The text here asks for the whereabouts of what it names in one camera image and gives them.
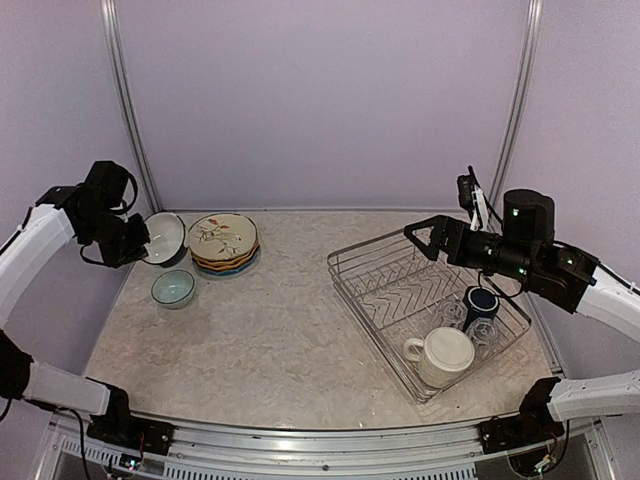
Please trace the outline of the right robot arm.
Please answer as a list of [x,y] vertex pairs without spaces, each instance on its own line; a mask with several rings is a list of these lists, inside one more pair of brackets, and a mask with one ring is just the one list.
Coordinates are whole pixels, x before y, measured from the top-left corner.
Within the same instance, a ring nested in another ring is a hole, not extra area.
[[[632,340],[639,338],[639,289],[596,256],[555,235],[555,204],[529,189],[503,196],[501,233],[438,215],[405,227],[405,237],[428,259],[447,256],[450,265],[499,274],[568,313],[595,319]],[[511,433],[535,442],[551,423],[576,418],[636,414],[639,373],[630,371],[583,380],[538,380],[523,399]]]

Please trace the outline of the pale green ribbed bowl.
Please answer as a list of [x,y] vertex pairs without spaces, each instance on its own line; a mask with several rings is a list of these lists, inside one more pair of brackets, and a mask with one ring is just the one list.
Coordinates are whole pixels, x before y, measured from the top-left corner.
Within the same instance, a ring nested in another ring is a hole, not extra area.
[[152,299],[161,307],[177,310],[193,298],[196,282],[186,270],[171,270],[160,275],[151,287]]

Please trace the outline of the blue polka dot plate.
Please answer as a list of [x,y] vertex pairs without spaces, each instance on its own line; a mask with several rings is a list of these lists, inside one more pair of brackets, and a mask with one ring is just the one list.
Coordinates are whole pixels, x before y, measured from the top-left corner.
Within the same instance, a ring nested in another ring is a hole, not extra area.
[[194,264],[194,268],[203,274],[213,276],[213,277],[227,277],[227,276],[234,276],[248,270],[251,266],[253,266],[255,263],[258,262],[260,257],[261,257],[261,252],[257,251],[249,260],[247,260],[242,265],[234,268],[226,269],[226,270],[220,270],[220,271],[200,266],[195,260],[193,260],[192,263]]

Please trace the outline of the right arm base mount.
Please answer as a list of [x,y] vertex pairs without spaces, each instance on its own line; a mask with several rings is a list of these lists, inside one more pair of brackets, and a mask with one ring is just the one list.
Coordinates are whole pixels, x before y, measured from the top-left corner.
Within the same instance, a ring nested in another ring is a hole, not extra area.
[[477,428],[484,454],[503,452],[559,439],[565,434],[565,427],[562,423],[536,414],[492,417],[479,423]]

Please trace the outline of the cream bird pattern plate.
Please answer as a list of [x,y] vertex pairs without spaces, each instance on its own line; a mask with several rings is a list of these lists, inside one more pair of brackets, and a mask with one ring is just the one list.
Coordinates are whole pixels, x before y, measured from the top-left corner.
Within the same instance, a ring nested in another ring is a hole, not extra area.
[[248,217],[218,213],[197,220],[188,231],[191,253],[208,261],[240,257],[252,250],[258,230]]

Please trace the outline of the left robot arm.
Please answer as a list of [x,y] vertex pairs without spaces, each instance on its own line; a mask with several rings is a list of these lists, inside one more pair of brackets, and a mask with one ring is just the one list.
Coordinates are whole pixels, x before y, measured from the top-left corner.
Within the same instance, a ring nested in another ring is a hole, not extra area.
[[[97,247],[100,256],[86,258],[88,265],[119,269],[144,259],[150,235],[125,198],[126,191],[137,190],[125,167],[99,160],[82,182],[46,191],[1,247],[1,321],[8,322],[32,285],[51,298],[71,293],[87,279],[84,268],[58,265],[60,251],[71,242],[81,249]],[[1,396],[42,409],[88,413],[121,445],[140,434],[124,390],[38,361],[7,334],[1,336]]]

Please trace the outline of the teal and white bowl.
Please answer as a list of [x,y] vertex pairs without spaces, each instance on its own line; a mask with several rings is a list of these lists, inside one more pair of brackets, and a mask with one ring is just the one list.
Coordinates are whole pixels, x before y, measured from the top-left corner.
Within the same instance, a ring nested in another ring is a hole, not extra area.
[[186,227],[175,213],[159,212],[145,220],[150,241],[143,262],[160,268],[177,265],[187,252]]

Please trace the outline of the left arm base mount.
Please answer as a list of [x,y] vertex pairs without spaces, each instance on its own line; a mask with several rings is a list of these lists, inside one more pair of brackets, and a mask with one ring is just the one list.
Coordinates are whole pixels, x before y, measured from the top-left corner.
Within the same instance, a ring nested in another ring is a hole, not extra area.
[[142,454],[168,455],[175,433],[171,423],[134,416],[128,410],[90,418],[87,435],[92,439]]

